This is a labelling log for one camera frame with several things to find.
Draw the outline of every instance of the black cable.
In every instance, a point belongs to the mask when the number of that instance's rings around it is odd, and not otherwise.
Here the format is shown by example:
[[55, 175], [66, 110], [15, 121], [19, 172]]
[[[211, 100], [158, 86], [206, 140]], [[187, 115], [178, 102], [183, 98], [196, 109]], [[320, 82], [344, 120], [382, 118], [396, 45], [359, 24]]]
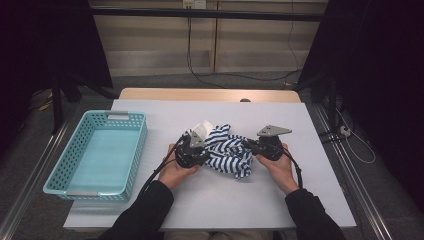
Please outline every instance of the black cable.
[[293, 87], [291, 90], [295, 91], [295, 92], [300, 92], [303, 89], [309, 87], [311, 84], [318, 82], [318, 80], [320, 80], [321, 78], [323, 78], [324, 76], [326, 76], [325, 73], [319, 73], [310, 77], [309, 79], [305, 79], [302, 83], [297, 84], [295, 87]]
[[[293, 0], [291, 1], [291, 8], [292, 8], [292, 13], [294, 13], [294, 3], [293, 3]], [[291, 21], [291, 28], [290, 28], [289, 37], [287, 39], [287, 45], [289, 46], [290, 51], [291, 51], [291, 53], [292, 53], [292, 55], [294, 57], [294, 60], [296, 61], [296, 69], [299, 69], [299, 62], [297, 61], [296, 54], [294, 54], [294, 51], [293, 51], [293, 49], [292, 49], [292, 47], [290, 45], [290, 38], [291, 38], [292, 32], [293, 32], [293, 20]]]
[[160, 173], [160, 171], [170, 162], [175, 161], [175, 159], [167, 162], [169, 156], [171, 156], [171, 154], [175, 151], [175, 149], [177, 148], [177, 145], [183, 140], [183, 136], [181, 136], [178, 141], [174, 144], [174, 146], [172, 146], [171, 150], [169, 150], [168, 154], [166, 155], [166, 157], [162, 160], [162, 162], [159, 164], [159, 167], [156, 168], [156, 170], [153, 171], [152, 175], [150, 175], [150, 177], [147, 179], [147, 181], [144, 183], [143, 187], [140, 190], [140, 193], [144, 193], [147, 189], [147, 187], [150, 185], [150, 183], [153, 181], [153, 179], [156, 177], [156, 175], [158, 175], [158, 173]]
[[288, 72], [284, 76], [277, 77], [277, 78], [269, 78], [269, 79], [255, 78], [255, 77], [250, 77], [250, 76], [245, 76], [245, 75], [240, 75], [240, 74], [234, 74], [234, 73], [205, 73], [205, 74], [195, 73], [194, 70], [193, 70], [192, 61], [191, 61], [191, 30], [192, 30], [192, 28], [191, 28], [191, 18], [188, 18], [187, 66], [188, 66], [189, 71], [193, 74], [193, 76], [201, 83], [209, 84], [209, 85], [212, 85], [212, 86], [215, 86], [215, 87], [226, 89], [226, 87], [224, 87], [224, 86], [214, 84], [214, 83], [210, 83], [210, 82], [205, 82], [205, 81], [201, 80], [199, 77], [232, 76], [232, 77], [247, 78], [247, 79], [250, 79], [250, 80], [261, 81], [261, 82], [271, 82], [271, 81], [278, 81], [278, 80], [285, 79], [284, 86], [283, 86], [283, 89], [284, 89], [287, 85], [287, 77], [302, 70], [302, 69], [299, 69], [297, 67], [296, 70]]
[[[273, 146], [271, 144], [267, 144], [267, 146], [274, 148], [276, 151], [281, 150], [280, 148], [277, 148], [276, 146]], [[283, 147], [283, 154], [285, 154], [293, 162], [294, 169], [296, 170], [296, 175], [297, 175], [297, 184], [299, 185], [299, 188], [302, 189], [303, 188], [302, 169], [300, 169], [299, 164], [297, 164], [297, 162], [294, 160], [289, 150], [284, 147]]]
[[188, 65], [188, 69], [190, 70], [191, 74], [193, 74], [193, 76], [201, 83], [212, 85], [212, 86], [215, 86], [215, 87], [218, 87], [218, 88], [226, 89], [225, 87], [223, 87], [221, 85], [218, 85], [218, 84], [215, 84], [215, 83], [210, 83], [210, 82], [205, 82], [205, 81], [201, 80], [198, 77], [199, 75], [196, 74], [193, 71], [193, 67], [191, 65], [191, 18], [188, 18], [188, 41], [187, 41], [187, 44], [188, 44], [188, 46], [187, 46], [187, 65]]

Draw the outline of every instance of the basket handle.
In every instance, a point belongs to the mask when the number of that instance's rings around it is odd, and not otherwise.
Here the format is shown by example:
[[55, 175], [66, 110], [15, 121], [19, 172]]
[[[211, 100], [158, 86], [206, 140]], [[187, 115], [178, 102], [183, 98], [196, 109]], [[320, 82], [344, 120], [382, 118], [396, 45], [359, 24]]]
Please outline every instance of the basket handle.
[[128, 115], [128, 111], [113, 111], [113, 110], [106, 110], [106, 115]]
[[100, 197], [98, 192], [90, 191], [67, 191], [66, 196], [77, 196], [77, 197]]

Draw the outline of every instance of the wrist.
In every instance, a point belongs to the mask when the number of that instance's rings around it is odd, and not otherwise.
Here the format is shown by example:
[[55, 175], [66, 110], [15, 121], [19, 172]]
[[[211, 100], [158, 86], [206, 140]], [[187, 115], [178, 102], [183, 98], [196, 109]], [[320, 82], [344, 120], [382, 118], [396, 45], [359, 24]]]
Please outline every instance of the wrist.
[[286, 194], [286, 196], [299, 189], [299, 185], [297, 185], [294, 180], [285, 182], [279, 187], [284, 192], [284, 194]]
[[172, 190], [175, 186], [171, 181], [166, 180], [165, 178], [159, 178], [159, 182], [163, 183], [169, 190]]

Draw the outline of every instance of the black jacket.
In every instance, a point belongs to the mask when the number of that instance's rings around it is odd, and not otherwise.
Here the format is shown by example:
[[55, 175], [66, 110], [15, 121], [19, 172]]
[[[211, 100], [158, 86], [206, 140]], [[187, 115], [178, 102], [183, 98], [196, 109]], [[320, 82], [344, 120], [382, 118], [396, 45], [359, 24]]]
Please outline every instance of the black jacket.
[[[172, 192], [161, 182], [153, 181], [99, 240], [162, 239], [163, 234], [158, 230], [173, 202]], [[325, 213], [318, 197], [306, 189], [290, 193], [286, 203], [297, 226], [299, 240], [345, 239], [339, 226]]]

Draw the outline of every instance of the wire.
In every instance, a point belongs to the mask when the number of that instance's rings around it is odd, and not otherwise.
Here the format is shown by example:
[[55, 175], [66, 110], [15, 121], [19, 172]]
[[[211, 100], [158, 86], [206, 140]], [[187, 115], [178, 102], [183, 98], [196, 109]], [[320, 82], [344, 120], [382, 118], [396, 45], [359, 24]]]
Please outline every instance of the wire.
[[299, 69], [299, 65], [297, 64], [296, 70], [288, 72], [287, 74], [285, 74], [284, 76], [281, 76], [281, 77], [268, 78], [268, 79], [266, 79], [266, 78], [255, 78], [255, 77], [250, 77], [250, 76], [241, 75], [241, 74], [234, 74], [234, 73], [205, 73], [205, 74], [195, 73], [194, 70], [193, 70], [192, 59], [191, 59], [191, 32], [192, 32], [191, 18], [188, 18], [187, 66], [188, 66], [189, 71], [193, 74], [193, 76], [201, 83], [209, 84], [209, 85], [212, 85], [212, 86], [215, 86], [215, 87], [226, 89], [226, 87], [224, 87], [224, 86], [221, 86], [221, 85], [218, 85], [218, 84], [215, 84], [215, 83], [211, 83], [211, 82], [206, 82], [204, 80], [201, 80], [199, 77], [232, 76], [232, 77], [247, 78], [247, 79], [250, 79], [250, 80], [261, 81], [261, 82], [271, 82], [271, 81], [278, 81], [278, 80], [284, 79], [284, 85], [283, 85], [283, 89], [284, 89], [287, 85], [287, 77], [289, 77], [290, 75], [297, 73], [297, 72], [302, 70], [302, 69]]
[[175, 159], [167, 161], [168, 158], [171, 156], [171, 154], [175, 151], [175, 149], [177, 148], [177, 145], [183, 140], [184, 136], [181, 136], [178, 141], [174, 144], [174, 146], [172, 146], [171, 150], [169, 150], [168, 154], [166, 155], [166, 157], [163, 158], [162, 162], [159, 164], [159, 167], [156, 168], [156, 170], [153, 171], [152, 175], [150, 175], [150, 177], [147, 179], [147, 181], [144, 183], [143, 187], [140, 190], [140, 193], [144, 193], [147, 189], [147, 187], [150, 185], [150, 183], [153, 181], [153, 179], [156, 177], [156, 175], [158, 175], [158, 173], [170, 162], [175, 161]]
[[[278, 152], [281, 150], [277, 148], [276, 146], [273, 146], [272, 144], [267, 144], [267, 146], [273, 148], [274, 150]], [[284, 147], [283, 147], [283, 154], [285, 154], [293, 162], [294, 169], [297, 175], [297, 184], [299, 185], [299, 188], [303, 188], [302, 169], [300, 169], [299, 164], [297, 164], [297, 162], [294, 160], [289, 150]]]
[[[292, 13], [294, 13], [294, 2], [293, 2], [293, 0], [291, 1], [291, 8], [292, 8]], [[293, 51], [293, 49], [292, 49], [292, 47], [290, 45], [290, 39], [291, 39], [291, 35], [292, 35], [292, 32], [293, 32], [293, 22], [294, 21], [292, 20], [291, 21], [291, 28], [290, 28], [289, 37], [287, 39], [287, 45], [289, 46], [290, 51], [291, 51], [291, 53], [292, 53], [292, 55], [294, 57], [294, 60], [296, 61], [296, 69], [299, 69], [299, 62], [297, 61], [296, 54], [294, 54], [294, 51]]]
[[[344, 122], [344, 124], [345, 124], [345, 126], [347, 127], [347, 128], [349, 128], [348, 127], [348, 125], [347, 125], [347, 123], [346, 123], [346, 121], [345, 121], [345, 119], [343, 118], [343, 115], [340, 113], [340, 111], [336, 108], [336, 111], [337, 111], [337, 113], [340, 115], [340, 118], [342, 119], [342, 121]], [[352, 153], [353, 153], [353, 155], [355, 155], [355, 157], [359, 160], [359, 161], [361, 161], [361, 162], [363, 162], [363, 163], [373, 163], [373, 162], [375, 162], [375, 160], [376, 160], [376, 156], [375, 156], [375, 153], [374, 153], [374, 151], [372, 150], [372, 148], [364, 141], [364, 140], [362, 140], [356, 133], [354, 133], [353, 131], [350, 131], [355, 137], [357, 137], [362, 143], [364, 143], [367, 147], [368, 147], [368, 149], [371, 151], [371, 153], [372, 153], [372, 155], [373, 155], [373, 159], [371, 160], [371, 161], [366, 161], [366, 160], [364, 160], [364, 159], [362, 159], [362, 158], [360, 158], [356, 153], [355, 153], [355, 151], [352, 149], [352, 147], [350, 146], [350, 143], [349, 143], [349, 141], [347, 140], [347, 136], [346, 136], [346, 143], [347, 143], [347, 145], [349, 146], [349, 148], [350, 148], [350, 150], [352, 151]]]

